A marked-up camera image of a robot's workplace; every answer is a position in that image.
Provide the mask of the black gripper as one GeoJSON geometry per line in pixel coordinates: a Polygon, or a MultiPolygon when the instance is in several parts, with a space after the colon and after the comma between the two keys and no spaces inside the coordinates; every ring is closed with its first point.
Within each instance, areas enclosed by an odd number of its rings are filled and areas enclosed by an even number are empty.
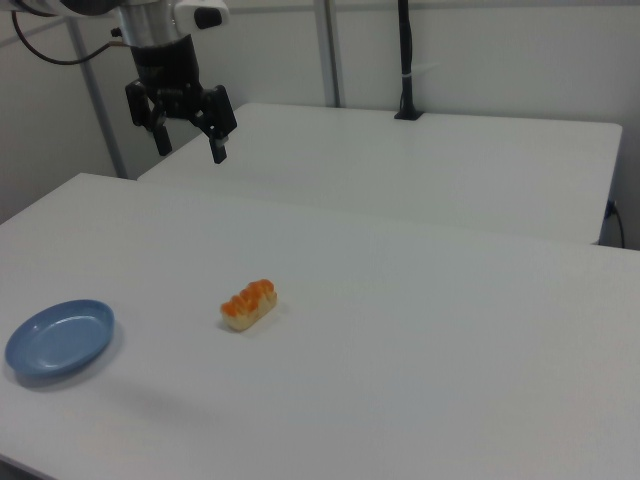
{"type": "Polygon", "coordinates": [[[132,122],[149,132],[161,156],[172,151],[166,116],[191,120],[208,138],[213,162],[227,158],[225,144],[237,121],[223,85],[203,90],[190,35],[156,47],[131,47],[138,78],[125,87],[132,122]]]}

